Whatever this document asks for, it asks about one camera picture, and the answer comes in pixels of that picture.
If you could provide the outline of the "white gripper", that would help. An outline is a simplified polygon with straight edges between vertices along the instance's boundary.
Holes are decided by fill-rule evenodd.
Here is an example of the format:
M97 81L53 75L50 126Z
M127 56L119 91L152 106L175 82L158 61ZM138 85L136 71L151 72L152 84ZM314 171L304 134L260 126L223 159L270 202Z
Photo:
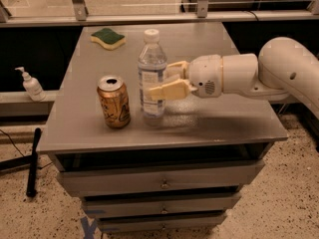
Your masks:
M191 93L199 98L217 98L222 91L222 59L209 55L190 63L175 62L166 66L165 76L177 80L150 88L148 95L153 101L182 100Z

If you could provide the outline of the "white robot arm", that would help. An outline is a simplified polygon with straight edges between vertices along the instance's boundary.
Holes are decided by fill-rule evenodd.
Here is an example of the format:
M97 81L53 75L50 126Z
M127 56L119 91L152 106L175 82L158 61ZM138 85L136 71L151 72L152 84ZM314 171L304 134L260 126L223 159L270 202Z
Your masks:
M269 40L258 55L201 56L170 64L167 71L164 82L147 88L154 101L181 100L190 94L236 94L273 102L292 96L319 118L319 61L291 38Z

